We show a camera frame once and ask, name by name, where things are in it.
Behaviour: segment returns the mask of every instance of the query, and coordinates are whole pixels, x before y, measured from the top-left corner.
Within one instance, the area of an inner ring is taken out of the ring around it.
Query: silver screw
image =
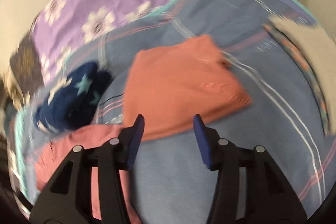
[[[259,153],[263,153],[265,151],[265,147],[258,145],[256,146],[255,150]]]
[[[229,141],[227,139],[219,139],[218,144],[219,145],[228,145]]]
[[[76,145],[76,146],[74,146],[73,149],[72,149],[72,151],[75,152],[75,153],[77,153],[77,152],[79,152],[79,151],[81,151],[81,150],[82,150],[82,147],[81,147],[80,145]]]
[[[110,144],[111,144],[111,145],[117,145],[119,142],[120,142],[120,141],[119,141],[118,138],[112,138],[112,139],[110,139]]]

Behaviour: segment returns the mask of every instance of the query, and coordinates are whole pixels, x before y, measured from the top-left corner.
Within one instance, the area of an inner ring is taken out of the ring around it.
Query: bed
[[[313,215],[336,180],[335,137],[324,136],[319,110],[305,77],[286,52],[266,34],[262,24],[270,14],[265,6],[300,24],[315,24],[317,19],[313,16],[315,13],[296,0],[259,1],[264,5],[256,0],[130,0],[133,5],[121,0],[98,0],[94,8],[88,7],[88,10],[81,6],[90,6],[88,0],[71,0],[76,3],[72,10],[63,10],[64,0],[57,0],[57,5],[51,1],[33,21],[13,57],[16,59],[12,59],[12,64],[17,64],[30,48],[29,58],[36,65],[30,72],[32,80],[17,81],[26,106],[17,118],[23,131],[16,128],[8,135],[13,189],[22,192],[31,203],[35,202],[38,192],[34,162],[42,145],[56,136],[34,128],[31,117],[60,75],[68,74],[85,61],[95,60],[101,66],[108,64],[115,79],[101,99],[105,102],[123,93],[127,72],[139,50],[172,46],[206,33],[233,60],[239,61],[232,71],[255,102],[248,110],[211,123],[209,127],[241,147],[264,145],[292,184],[307,215]],[[101,9],[106,3],[116,2],[117,7]],[[69,17],[62,21],[58,20],[61,17],[57,13],[52,15],[52,7],[71,15],[85,12],[76,20]],[[90,18],[99,15],[107,23],[105,31],[95,34],[91,32],[94,22]],[[149,43],[148,37],[159,42]],[[242,68],[255,69],[261,77],[257,77],[258,81],[264,80],[277,92],[265,92]],[[282,104],[290,119],[270,100],[270,93]],[[121,109],[122,98],[108,101],[97,110],[101,114],[96,115],[93,122],[121,123]],[[192,131],[142,143],[132,177],[132,203],[144,223],[206,221],[216,173],[204,168]],[[29,214],[22,204],[21,210]]]

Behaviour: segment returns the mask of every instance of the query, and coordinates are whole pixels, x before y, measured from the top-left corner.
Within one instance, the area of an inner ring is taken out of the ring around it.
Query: brown patterned fabric
[[[43,86],[43,77],[39,56],[29,34],[22,39],[9,63],[24,99],[33,97],[38,87]]]

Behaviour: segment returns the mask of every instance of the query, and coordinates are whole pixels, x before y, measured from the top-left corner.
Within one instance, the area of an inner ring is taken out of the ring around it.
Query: coral fabric
[[[142,140],[154,140],[192,128],[196,114],[212,122],[248,106],[252,100],[229,66],[209,35],[140,51],[125,86],[124,126],[142,114]]]
[[[40,191],[43,189],[58,166],[75,145],[82,145],[85,149],[101,146],[109,139],[118,137],[121,129],[122,126],[120,125],[88,125],[76,130],[62,139],[45,145],[38,161],[35,164],[37,189]],[[120,180],[131,223],[141,224],[140,219],[130,204],[129,178],[126,171],[120,170]],[[97,167],[92,168],[91,203],[93,217],[101,220]]]

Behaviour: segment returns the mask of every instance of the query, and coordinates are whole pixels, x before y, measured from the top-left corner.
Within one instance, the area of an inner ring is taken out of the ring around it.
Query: blue blanket
[[[114,80],[101,98],[94,123],[121,123],[123,90],[135,54],[210,34],[254,103],[208,126],[237,146],[265,146],[311,216],[336,180],[336,141],[324,137],[304,75],[263,30],[270,14],[314,23],[291,0],[179,0],[159,15],[139,19],[83,46],[68,60],[65,74],[88,61],[107,65]],[[25,132],[19,136],[17,152],[22,153],[21,173],[31,202],[37,195],[33,163],[42,145],[56,137],[31,126],[31,116],[55,84],[41,90],[26,109]],[[144,223],[206,222],[217,174],[203,165],[191,130],[142,143],[132,177],[133,203]]]

